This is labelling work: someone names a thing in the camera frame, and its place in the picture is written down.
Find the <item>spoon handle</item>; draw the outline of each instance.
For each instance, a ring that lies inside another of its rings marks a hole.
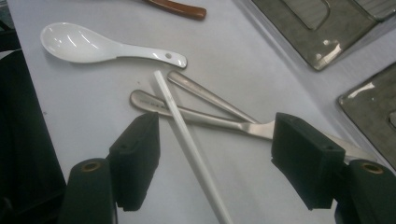
[[[149,4],[170,11],[180,16],[189,17],[196,20],[203,20],[206,16],[206,9],[203,7],[193,7],[168,0],[145,0]]]
[[[180,68],[187,66],[185,56],[165,49],[152,49],[133,45],[120,45],[119,57],[138,57],[170,63]]]

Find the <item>cutlery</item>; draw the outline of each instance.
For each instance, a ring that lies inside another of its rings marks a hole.
[[[175,100],[173,99],[172,94],[169,91],[168,86],[166,85],[163,74],[161,73],[161,71],[156,71],[154,72],[154,75],[157,79],[161,91],[163,92],[163,96],[166,100],[166,104],[169,106],[172,117],[175,120],[181,136],[183,137],[184,142],[187,145],[187,147],[183,147],[183,151],[185,152],[189,164],[194,171],[195,176],[206,195],[206,198],[209,200],[213,211],[218,217],[219,223],[233,224],[233,220],[231,219],[227,207],[225,206],[224,201],[220,197],[219,189],[216,185],[215,179],[212,177],[213,174],[206,166],[201,151],[192,140],[189,129],[187,128],[187,125],[184,122],[184,119],[182,118],[180,111],[177,108]]]
[[[72,63],[98,63],[119,57],[137,57],[170,63],[181,68],[187,66],[187,59],[181,54],[122,44],[68,22],[46,26],[40,39],[50,54]]]
[[[206,9],[203,7],[193,7],[168,0],[144,0],[149,4],[170,11],[180,16],[189,17],[196,20],[203,20],[206,16]]]
[[[203,98],[212,105],[218,106],[219,108],[239,117],[240,119],[243,119],[250,123],[259,123],[251,116],[247,115],[246,113],[231,105],[227,101],[218,97],[215,93],[207,90],[205,87],[199,85],[198,83],[194,82],[193,80],[189,79],[188,77],[182,75],[179,72],[171,71],[168,74],[168,80],[177,84],[184,90]]]
[[[162,99],[155,97],[149,93],[140,90],[133,91],[130,100],[132,105],[136,106],[137,108],[150,112],[158,112],[160,115],[169,118],[172,117],[172,114],[170,113],[165,102]],[[227,131],[248,134],[266,140],[273,139],[275,127],[274,120],[264,124],[250,123],[208,115],[206,113],[194,111],[182,106],[178,106],[178,109],[186,122],[192,122],[203,126],[216,127]],[[357,158],[366,159],[368,161],[376,161],[375,157],[373,157],[369,153],[366,153],[359,147],[355,147],[354,145],[344,141],[343,139],[337,138],[328,133],[324,134],[346,151],[346,161],[351,161]]]

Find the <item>white ceramic spoon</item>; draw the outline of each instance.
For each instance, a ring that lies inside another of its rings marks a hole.
[[[185,68],[183,55],[164,49],[126,45],[85,27],[67,22],[53,23],[41,32],[41,43],[53,56],[72,63],[98,63],[118,57],[138,57]]]

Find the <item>wooden handle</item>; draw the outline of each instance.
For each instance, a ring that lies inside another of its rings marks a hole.
[[[203,20],[206,16],[206,9],[203,7],[192,7],[168,0],[145,0],[155,7],[162,8],[180,16],[189,17],[196,20]]]

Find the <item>white surface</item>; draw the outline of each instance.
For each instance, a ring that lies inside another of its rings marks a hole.
[[[178,70],[260,122],[291,113],[326,133],[373,150],[336,105],[337,97],[396,61],[396,31],[355,51],[320,73],[296,69],[237,0],[180,0],[205,7],[204,21],[185,19],[138,0],[10,0],[21,46],[65,178],[80,161],[105,157],[142,112],[131,107],[133,90],[161,95],[153,76],[176,67],[122,58],[76,64],[45,51],[40,32],[72,22],[121,43],[169,49],[189,60]],[[222,115],[218,109],[169,86],[179,105]],[[215,175],[234,223],[334,223],[333,210],[308,211],[271,163],[261,139],[189,126]],[[148,196],[119,223],[218,223],[183,155],[172,120],[160,122],[162,155]]]

